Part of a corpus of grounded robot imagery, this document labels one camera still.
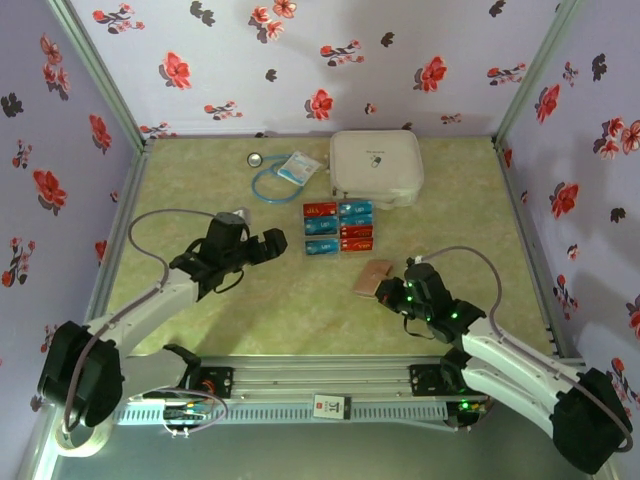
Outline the group of red/blue packets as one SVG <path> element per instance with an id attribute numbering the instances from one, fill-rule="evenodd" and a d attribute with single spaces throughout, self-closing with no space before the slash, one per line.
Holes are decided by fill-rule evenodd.
<path id="1" fill-rule="evenodd" d="M 335 217 L 338 219 L 338 222 L 339 222 L 339 217 L 340 217 L 340 215 L 338 214 L 338 203 L 339 203 L 339 202 L 348 202 L 348 201 L 358 201 L 358 200 L 340 200 L 340 201 L 323 201 L 323 202 L 336 202 L 336 203 L 337 203 L 337 214 L 336 214 L 336 215 L 333 215 L 333 216 L 335 216 Z M 374 208 L 373 208 L 373 212 L 372 212 L 371 214 L 373 215 L 373 224 L 372 224 L 372 226 L 373 226 L 373 236 L 372 236 L 372 238 L 374 239 L 374 233 L 375 233 L 375 228 L 374 228 Z M 336 233 L 335 235 L 306 236 L 306 235 L 305 235 L 305 232 L 304 232 L 304 219 L 305 219 L 306 217 L 303 215 L 303 205 L 302 205 L 302 218 L 303 218 L 303 233 L 304 233 L 304 243 L 303 243 L 303 245 L 304 245 L 304 247 L 303 247 L 303 251 L 304 251 L 304 253 L 305 253 L 305 241 L 306 241 L 306 240 L 310 240 L 310 239 L 336 238 L 336 239 L 338 239 L 338 240 L 339 240 L 339 245 L 340 245 L 340 240 L 341 240 L 341 238 L 340 238 L 340 233 L 339 233 L 340 228 L 341 228 L 341 226 L 340 226 L 340 225 L 338 226 L 338 230 L 337 230 L 337 233 Z M 366 252 L 355 252 L 355 253 L 347 253 L 347 252 L 341 252 L 341 251 L 339 250 L 339 252 L 338 252 L 337 254 L 334 254 L 334 255 L 338 255 L 338 254 L 368 253 L 368 252 L 371 252 L 371 251 L 366 251 Z"/>

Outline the white blue sealed packet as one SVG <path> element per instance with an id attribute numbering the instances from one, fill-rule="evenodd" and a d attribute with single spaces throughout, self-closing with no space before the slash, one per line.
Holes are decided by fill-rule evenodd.
<path id="1" fill-rule="evenodd" d="M 322 164 L 309 155 L 294 151 L 276 170 L 276 174 L 290 183 L 304 187 Z"/>

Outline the blue stethoscope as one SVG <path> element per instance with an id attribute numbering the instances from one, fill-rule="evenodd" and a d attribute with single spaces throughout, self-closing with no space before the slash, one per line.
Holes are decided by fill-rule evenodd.
<path id="1" fill-rule="evenodd" d="M 251 152 L 247 155 L 247 165 L 256 171 L 251 180 L 251 191 L 257 199 L 271 205 L 282 205 L 290 203 L 300 196 L 303 191 L 302 186 L 297 186 L 290 195 L 278 198 L 264 195 L 260 190 L 261 182 L 267 178 L 273 179 L 274 181 L 281 180 L 281 177 L 278 175 L 278 170 L 290 157 L 290 154 L 263 156 L 258 152 Z"/>

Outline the white red label tag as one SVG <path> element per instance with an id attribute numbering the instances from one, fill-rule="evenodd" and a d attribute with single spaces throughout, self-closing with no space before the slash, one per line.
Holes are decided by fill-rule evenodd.
<path id="1" fill-rule="evenodd" d="M 314 418 L 323 420 L 349 420 L 351 398 L 341 395 L 315 394 L 312 414 Z"/>

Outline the white plastic storage box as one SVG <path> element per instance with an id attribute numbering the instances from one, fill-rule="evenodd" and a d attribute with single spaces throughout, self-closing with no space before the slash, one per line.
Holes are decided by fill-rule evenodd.
<path id="1" fill-rule="evenodd" d="M 417 137 L 408 130 L 341 131 L 330 139 L 331 196 L 384 210 L 414 205 L 424 184 Z"/>

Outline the clear tape roll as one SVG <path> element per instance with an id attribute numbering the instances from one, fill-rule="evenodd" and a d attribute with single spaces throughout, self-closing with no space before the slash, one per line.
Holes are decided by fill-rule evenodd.
<path id="1" fill-rule="evenodd" d="M 68 458 L 88 458 L 104 448 L 113 430 L 111 418 L 88 427 L 62 400 L 60 414 L 54 423 L 53 440 L 56 452 Z"/>

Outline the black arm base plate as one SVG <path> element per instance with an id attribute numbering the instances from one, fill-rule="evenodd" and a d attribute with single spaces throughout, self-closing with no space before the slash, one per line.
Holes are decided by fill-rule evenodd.
<path id="1" fill-rule="evenodd" d="M 440 364 L 413 364 L 408 373 L 413 397 L 459 396 L 467 391 L 447 380 Z"/>
<path id="2" fill-rule="evenodd" d="M 222 399 L 230 399 L 234 385 L 234 369 L 226 366 L 202 367 L 195 386 Z"/>

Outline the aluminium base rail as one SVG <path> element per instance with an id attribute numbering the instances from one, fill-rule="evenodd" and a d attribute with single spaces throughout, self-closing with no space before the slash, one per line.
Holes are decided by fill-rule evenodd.
<path id="1" fill-rule="evenodd" d="M 413 397 L 408 367 L 440 364 L 438 356 L 226 356 L 206 357 L 189 373 L 172 380 L 171 387 L 194 387 L 202 367 L 232 367 L 235 403 L 307 402 L 315 394 L 348 396 L 356 402 L 408 402 L 413 398 L 437 401 L 479 400 L 473 390 L 459 396 Z"/>

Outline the aluminium side rail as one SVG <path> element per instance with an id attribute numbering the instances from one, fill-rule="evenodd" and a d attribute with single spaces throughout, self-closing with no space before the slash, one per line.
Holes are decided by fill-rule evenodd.
<path id="1" fill-rule="evenodd" d="M 135 213 L 144 172 L 152 154 L 154 143 L 154 140 L 146 141 L 142 152 L 137 153 L 131 162 L 126 181 L 120 193 L 118 209 L 98 270 L 96 283 L 87 307 L 85 323 L 101 317 L 107 312 L 122 253 L 127 243 L 128 226 Z"/>
<path id="2" fill-rule="evenodd" d="M 506 161 L 504 160 L 504 149 L 496 136 L 491 137 L 491 144 L 499 163 L 529 276 L 549 342 L 553 346 L 554 355 L 562 359 L 579 358 L 579 355 L 576 354 L 574 348 L 565 338 L 560 319 L 556 316 L 558 313 L 557 304 L 555 297 L 551 293 L 551 283 L 547 279 L 547 264 L 536 247 L 538 237 L 526 216 L 524 204 L 518 195 L 517 185 L 509 177 Z"/>

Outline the aluminium frame post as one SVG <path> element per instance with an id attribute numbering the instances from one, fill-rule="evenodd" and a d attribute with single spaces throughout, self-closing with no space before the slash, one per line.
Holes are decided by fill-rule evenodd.
<path id="1" fill-rule="evenodd" d="M 103 99 L 119 122 L 131 145 L 139 153 L 143 152 L 146 141 L 135 124 L 128 105 L 118 89 L 106 64 L 101 58 L 88 31 L 83 26 L 71 0 L 45 0 L 56 20 L 65 31 L 83 65 L 98 87 Z"/>
<path id="2" fill-rule="evenodd" d="M 534 87 L 544 74 L 547 65 L 552 60 L 554 52 L 563 42 L 563 38 L 570 31 L 573 18 L 580 10 L 585 0 L 561 0 L 554 19 L 537 49 L 527 73 L 518 87 L 516 94 L 499 125 L 496 134 L 492 137 L 494 148 L 506 138 L 507 134 L 517 121 L 525 108 L 525 103 L 533 94 Z"/>

